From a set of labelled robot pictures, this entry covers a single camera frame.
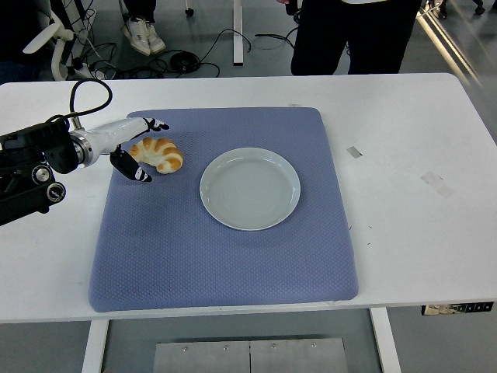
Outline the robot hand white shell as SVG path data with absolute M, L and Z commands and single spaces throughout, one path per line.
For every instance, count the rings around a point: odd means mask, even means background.
M 126 178 L 149 183 L 151 177 L 120 146 L 146 132 L 168 129 L 169 125 L 161 120 L 147 117 L 130 117 L 104 124 L 82 135 L 85 150 L 81 164 L 90 166 L 101 155 L 109 155 L 113 167 Z

